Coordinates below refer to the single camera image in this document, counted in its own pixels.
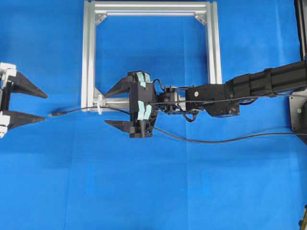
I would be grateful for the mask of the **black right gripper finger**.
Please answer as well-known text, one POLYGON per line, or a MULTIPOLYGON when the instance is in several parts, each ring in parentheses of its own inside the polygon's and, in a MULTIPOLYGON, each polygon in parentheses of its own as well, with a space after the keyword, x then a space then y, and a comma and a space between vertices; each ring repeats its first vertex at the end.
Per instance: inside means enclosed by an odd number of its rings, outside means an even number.
POLYGON ((130 77, 126 76, 122 78, 120 81, 118 81, 109 91, 107 91, 104 94, 105 98, 114 96, 114 95, 120 95, 124 93, 130 92, 130 77))
POLYGON ((121 130, 122 132, 130 133, 130 128, 131 128, 130 121, 105 120, 105 123, 121 130))

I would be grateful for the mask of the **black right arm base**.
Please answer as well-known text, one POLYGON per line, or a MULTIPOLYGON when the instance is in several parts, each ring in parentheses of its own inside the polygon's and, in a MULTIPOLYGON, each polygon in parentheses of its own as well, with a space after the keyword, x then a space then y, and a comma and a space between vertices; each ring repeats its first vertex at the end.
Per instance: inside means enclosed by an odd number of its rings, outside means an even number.
MULTIPOLYGON (((307 60, 307 1, 295 0, 295 13, 300 41, 301 60, 307 60)), ((289 98, 291 128, 296 135, 307 144, 307 90, 292 92, 289 98)))

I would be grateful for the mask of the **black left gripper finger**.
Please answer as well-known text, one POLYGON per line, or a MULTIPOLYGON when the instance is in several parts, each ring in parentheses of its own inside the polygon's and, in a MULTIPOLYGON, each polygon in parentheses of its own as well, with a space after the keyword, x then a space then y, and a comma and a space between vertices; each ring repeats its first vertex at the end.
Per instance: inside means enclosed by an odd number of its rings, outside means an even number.
POLYGON ((45 117, 21 113, 17 111, 7 111, 7 115, 10 117, 8 130, 14 129, 19 126, 33 124, 46 120, 45 117))
POLYGON ((11 77, 12 92, 22 93, 40 98, 47 98, 47 95, 38 87, 36 87, 27 77, 22 73, 16 72, 16 76, 11 77))

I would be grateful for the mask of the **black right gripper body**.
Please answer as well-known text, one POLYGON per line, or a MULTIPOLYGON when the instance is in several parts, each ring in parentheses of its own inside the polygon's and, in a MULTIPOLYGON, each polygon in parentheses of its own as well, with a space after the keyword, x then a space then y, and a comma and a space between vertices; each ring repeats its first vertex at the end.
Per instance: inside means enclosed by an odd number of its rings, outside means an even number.
POLYGON ((132 71, 127 75, 130 98, 130 138, 151 138, 158 111, 156 90, 150 74, 132 71))

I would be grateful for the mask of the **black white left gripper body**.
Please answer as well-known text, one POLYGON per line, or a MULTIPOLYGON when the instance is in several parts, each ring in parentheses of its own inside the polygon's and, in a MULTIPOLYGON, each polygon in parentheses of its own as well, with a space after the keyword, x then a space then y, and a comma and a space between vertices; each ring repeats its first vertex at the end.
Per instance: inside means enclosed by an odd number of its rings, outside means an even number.
POLYGON ((0 63, 0 137, 3 138, 8 131, 11 117, 4 111, 8 111, 12 80, 17 73, 16 66, 10 63, 0 63))

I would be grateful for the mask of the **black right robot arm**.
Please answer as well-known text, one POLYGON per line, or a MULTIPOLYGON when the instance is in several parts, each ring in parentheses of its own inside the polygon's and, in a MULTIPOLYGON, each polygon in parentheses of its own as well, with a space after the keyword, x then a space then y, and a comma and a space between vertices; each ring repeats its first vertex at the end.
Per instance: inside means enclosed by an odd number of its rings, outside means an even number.
POLYGON ((131 138, 150 138, 159 111, 183 115, 189 122, 195 121, 200 111, 212 117, 236 116, 241 105, 249 105, 260 97, 277 97, 283 92, 306 89, 307 62, 241 75, 224 84, 163 87, 161 93, 156 92, 155 82, 147 72, 129 72, 105 97, 128 93, 130 120, 107 120, 106 123, 131 138))

